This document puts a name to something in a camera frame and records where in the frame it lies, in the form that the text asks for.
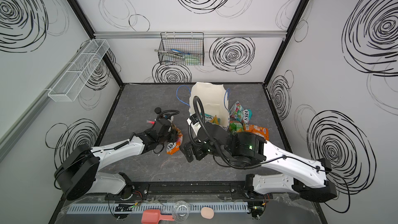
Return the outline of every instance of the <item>pink scoop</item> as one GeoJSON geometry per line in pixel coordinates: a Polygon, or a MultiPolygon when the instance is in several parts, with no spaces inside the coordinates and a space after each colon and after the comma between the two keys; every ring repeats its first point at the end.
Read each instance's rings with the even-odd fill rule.
{"type": "Polygon", "coordinates": [[[159,209],[147,209],[142,213],[142,224],[158,224],[160,220],[174,220],[172,215],[162,215],[159,209]]]}

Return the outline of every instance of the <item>black metal frame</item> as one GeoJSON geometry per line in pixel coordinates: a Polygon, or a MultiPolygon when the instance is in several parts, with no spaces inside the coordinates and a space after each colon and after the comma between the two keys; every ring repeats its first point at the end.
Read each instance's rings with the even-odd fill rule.
{"type": "MultiPolygon", "coordinates": [[[[90,38],[95,38],[94,37],[94,29],[92,28],[91,24],[89,23],[87,17],[85,16],[83,10],[81,9],[80,5],[78,4],[77,0],[67,0],[69,5],[71,6],[72,10],[76,14],[77,18],[79,19],[80,23],[82,24],[83,28],[87,32],[87,35],[90,38]]],[[[286,137],[286,133],[283,129],[282,123],[277,115],[275,106],[269,96],[268,90],[267,90],[267,84],[271,80],[271,77],[273,73],[276,70],[276,67],[286,50],[287,44],[289,43],[291,37],[294,34],[294,31],[296,29],[297,24],[300,21],[301,15],[303,14],[307,3],[309,0],[301,0],[298,8],[296,9],[296,12],[292,18],[292,21],[287,29],[287,35],[286,39],[282,41],[276,56],[271,64],[270,70],[268,71],[268,74],[266,76],[265,81],[262,82],[244,82],[244,83],[215,83],[215,84],[262,84],[264,93],[266,95],[267,101],[269,103],[269,106],[271,108],[271,112],[274,116],[276,125],[278,127],[279,134],[281,135],[282,142],[285,146],[285,150],[291,152],[291,147],[289,144],[289,141],[286,137]]],[[[98,146],[101,143],[101,140],[103,138],[103,135],[107,129],[107,126],[111,120],[111,117],[113,115],[113,112],[115,111],[115,108],[117,106],[117,103],[119,101],[119,98],[122,94],[122,91],[126,85],[129,83],[123,83],[122,79],[120,78],[119,74],[117,73],[115,67],[113,66],[112,62],[110,61],[108,55],[105,55],[103,58],[105,64],[107,65],[108,69],[112,73],[112,76],[115,78],[117,84],[120,87],[120,90],[112,104],[111,110],[108,113],[108,116],[105,120],[105,123],[100,131],[100,134],[95,142],[95,145],[98,146]]],[[[130,83],[130,84],[138,84],[138,85],[153,85],[153,84],[174,84],[174,83],[130,83]]],[[[146,199],[147,195],[197,195],[197,194],[221,194],[226,199],[242,199],[244,201],[248,202],[256,202],[259,201],[257,199],[248,199],[244,195],[242,195],[240,192],[240,189],[244,186],[244,181],[226,181],[226,182],[136,182],[134,185],[137,186],[137,190],[143,193],[143,197],[146,199]]],[[[64,203],[66,201],[66,198],[64,196],[61,197],[51,219],[50,219],[50,224],[55,223],[57,219],[57,215],[61,208],[63,207],[64,203]]],[[[323,224],[327,224],[326,218],[322,212],[322,209],[319,205],[319,203],[315,203],[316,210],[320,216],[321,222],[323,224]]]]}
{"type": "MultiPolygon", "coordinates": [[[[94,36],[94,29],[91,26],[90,22],[88,21],[86,15],[84,14],[82,8],[80,7],[79,3],[77,0],[67,0],[70,7],[72,8],[73,12],[76,14],[76,17],[79,19],[80,23],[82,24],[82,27],[86,31],[87,35],[89,38],[95,38],[94,36]]],[[[106,66],[108,67],[109,71],[111,72],[113,78],[115,78],[115,81],[119,87],[123,86],[122,79],[120,78],[119,74],[117,73],[115,67],[113,66],[109,56],[107,53],[105,53],[104,57],[102,60],[105,62],[106,66]]]]}
{"type": "Polygon", "coordinates": [[[278,66],[278,63],[280,62],[280,60],[283,56],[283,53],[285,52],[285,50],[287,48],[287,44],[289,44],[289,41],[290,41],[291,37],[293,36],[293,34],[296,30],[297,24],[299,24],[300,18],[302,16],[302,14],[304,13],[305,8],[307,7],[307,4],[309,1],[310,0],[300,0],[300,3],[298,4],[298,7],[296,9],[296,12],[293,15],[293,18],[289,24],[289,27],[287,28],[286,38],[285,38],[285,40],[282,41],[281,46],[279,46],[278,52],[276,53],[275,58],[272,61],[271,67],[268,70],[266,79],[264,80],[264,83],[266,86],[270,82],[271,77],[272,77],[273,73],[275,72],[276,67],[278,66]]]}
{"type": "Polygon", "coordinates": [[[115,98],[115,100],[113,101],[112,107],[111,107],[111,109],[109,110],[108,115],[106,116],[105,122],[104,122],[103,125],[102,125],[102,128],[101,128],[101,130],[100,130],[100,132],[99,132],[99,134],[98,134],[98,137],[97,137],[97,140],[96,140],[94,146],[100,146],[100,143],[101,143],[101,141],[102,141],[102,138],[103,138],[103,136],[104,136],[104,134],[105,134],[105,132],[106,132],[106,129],[108,128],[109,122],[111,121],[112,115],[113,115],[113,113],[115,112],[117,103],[119,102],[119,98],[120,98],[120,96],[122,95],[122,92],[123,92],[125,86],[126,86],[126,84],[123,84],[123,85],[120,87],[119,92],[117,92],[116,98],[115,98]]]}

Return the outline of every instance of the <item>white paper bag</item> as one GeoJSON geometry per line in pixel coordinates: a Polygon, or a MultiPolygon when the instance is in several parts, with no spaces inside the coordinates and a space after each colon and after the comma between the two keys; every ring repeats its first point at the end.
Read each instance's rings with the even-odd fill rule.
{"type": "Polygon", "coordinates": [[[189,98],[189,112],[194,114],[193,98],[200,98],[205,113],[216,116],[220,119],[220,125],[224,128],[229,126],[228,96],[224,85],[214,85],[208,82],[196,82],[191,89],[191,97],[189,98]]]}

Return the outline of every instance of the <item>white wire basket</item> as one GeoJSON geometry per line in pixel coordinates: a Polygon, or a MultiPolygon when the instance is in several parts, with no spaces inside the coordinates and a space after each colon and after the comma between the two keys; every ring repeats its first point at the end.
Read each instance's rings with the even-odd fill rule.
{"type": "Polygon", "coordinates": [[[55,102],[72,102],[102,61],[109,49],[105,39],[93,39],[76,57],[67,71],[48,93],[55,102]]]}

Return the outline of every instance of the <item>orange snack bag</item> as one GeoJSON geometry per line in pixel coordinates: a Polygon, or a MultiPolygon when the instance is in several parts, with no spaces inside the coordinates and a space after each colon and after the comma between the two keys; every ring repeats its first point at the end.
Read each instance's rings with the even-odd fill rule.
{"type": "Polygon", "coordinates": [[[177,131],[177,139],[176,139],[175,143],[169,143],[167,145],[167,147],[166,147],[166,152],[167,152],[167,154],[170,154],[170,155],[172,155],[172,154],[176,153],[177,151],[179,151],[180,150],[180,145],[182,143],[181,130],[178,129],[174,124],[172,124],[172,125],[173,125],[173,128],[175,128],[176,131],[177,131]]]}
{"type": "Polygon", "coordinates": [[[255,126],[253,124],[243,124],[243,130],[245,132],[251,132],[260,137],[265,138],[265,140],[269,141],[268,129],[264,127],[255,126]]]}

